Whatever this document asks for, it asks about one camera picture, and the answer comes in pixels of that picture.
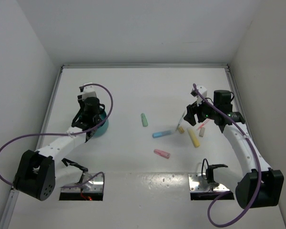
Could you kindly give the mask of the yellow highlighter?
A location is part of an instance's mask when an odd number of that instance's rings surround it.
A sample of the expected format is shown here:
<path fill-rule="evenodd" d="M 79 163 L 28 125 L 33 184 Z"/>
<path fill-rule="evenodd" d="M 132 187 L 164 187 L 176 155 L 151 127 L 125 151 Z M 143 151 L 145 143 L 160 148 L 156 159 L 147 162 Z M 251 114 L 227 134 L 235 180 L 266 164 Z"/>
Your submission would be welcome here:
<path fill-rule="evenodd" d="M 187 132 L 188 132 L 188 134 L 190 136 L 190 139 L 191 139 L 194 147 L 198 148 L 200 146 L 200 142 L 199 142 L 195 132 L 193 131 L 193 129 L 189 127 L 189 128 L 187 128 Z"/>

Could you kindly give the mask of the blue highlighter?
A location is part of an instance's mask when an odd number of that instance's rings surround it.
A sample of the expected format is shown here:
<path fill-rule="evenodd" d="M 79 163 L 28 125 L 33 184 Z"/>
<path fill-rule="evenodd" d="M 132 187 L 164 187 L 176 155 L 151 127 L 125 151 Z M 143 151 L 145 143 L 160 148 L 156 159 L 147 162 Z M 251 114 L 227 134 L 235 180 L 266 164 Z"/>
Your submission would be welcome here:
<path fill-rule="evenodd" d="M 152 134 L 152 137 L 159 138 L 159 137 L 168 136 L 172 134 L 174 134 L 174 130 L 166 130 L 166 131 L 155 132 Z"/>

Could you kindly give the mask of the green highlighter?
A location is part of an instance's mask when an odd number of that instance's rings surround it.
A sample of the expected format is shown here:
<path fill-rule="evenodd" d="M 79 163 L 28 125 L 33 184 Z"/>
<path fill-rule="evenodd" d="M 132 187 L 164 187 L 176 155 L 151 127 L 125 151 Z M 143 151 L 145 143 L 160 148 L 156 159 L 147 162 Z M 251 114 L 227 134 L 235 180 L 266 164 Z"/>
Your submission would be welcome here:
<path fill-rule="evenodd" d="M 147 121 L 146 115 L 144 113 L 141 113 L 141 121 L 142 121 L 143 127 L 148 126 L 148 121 Z"/>

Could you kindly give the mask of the pink highlighter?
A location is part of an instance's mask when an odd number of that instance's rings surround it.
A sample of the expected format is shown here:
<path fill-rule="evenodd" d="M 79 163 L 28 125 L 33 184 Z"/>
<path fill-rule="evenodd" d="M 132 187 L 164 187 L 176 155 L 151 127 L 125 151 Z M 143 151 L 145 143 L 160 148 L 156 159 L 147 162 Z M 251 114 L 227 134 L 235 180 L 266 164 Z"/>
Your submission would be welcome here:
<path fill-rule="evenodd" d="M 163 151 L 163 150 L 159 150 L 159 149 L 155 149 L 153 152 L 154 152 L 155 154 L 157 154 L 157 155 L 163 157 L 163 158 L 166 158 L 166 159 L 169 159 L 169 158 L 170 158 L 170 155 L 171 155 L 170 153 L 165 152 L 165 151 Z"/>

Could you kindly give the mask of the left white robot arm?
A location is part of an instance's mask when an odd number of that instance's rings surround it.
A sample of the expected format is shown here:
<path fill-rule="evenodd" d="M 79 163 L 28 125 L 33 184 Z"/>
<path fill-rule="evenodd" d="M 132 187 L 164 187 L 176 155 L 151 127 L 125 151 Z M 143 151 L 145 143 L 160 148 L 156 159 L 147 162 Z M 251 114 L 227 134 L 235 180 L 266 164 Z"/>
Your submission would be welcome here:
<path fill-rule="evenodd" d="M 80 110 L 72 121 L 66 135 L 50 144 L 23 153 L 13 186 L 40 201 L 46 200 L 56 186 L 76 187 L 83 182 L 88 169 L 66 156 L 75 148 L 89 141 L 97 132 L 105 106 L 97 97 L 88 97 L 80 102 Z"/>

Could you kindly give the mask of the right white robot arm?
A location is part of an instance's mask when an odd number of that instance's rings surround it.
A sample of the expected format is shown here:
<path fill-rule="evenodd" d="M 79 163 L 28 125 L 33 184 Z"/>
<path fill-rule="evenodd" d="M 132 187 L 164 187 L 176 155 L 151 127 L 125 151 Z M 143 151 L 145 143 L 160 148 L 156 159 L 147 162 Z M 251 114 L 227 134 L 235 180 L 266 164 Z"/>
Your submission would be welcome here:
<path fill-rule="evenodd" d="M 272 207 L 279 203 L 284 175 L 274 170 L 263 159 L 249 136 L 245 119 L 233 111 L 234 94 L 228 90 L 215 90 L 212 103 L 207 101 L 207 90 L 198 86 L 191 91 L 197 100 L 187 106 L 184 120 L 191 126 L 206 119 L 214 121 L 230 143 L 241 166 L 242 176 L 229 170 L 225 164 L 208 165 L 205 180 L 221 183 L 235 194 L 241 208 Z"/>

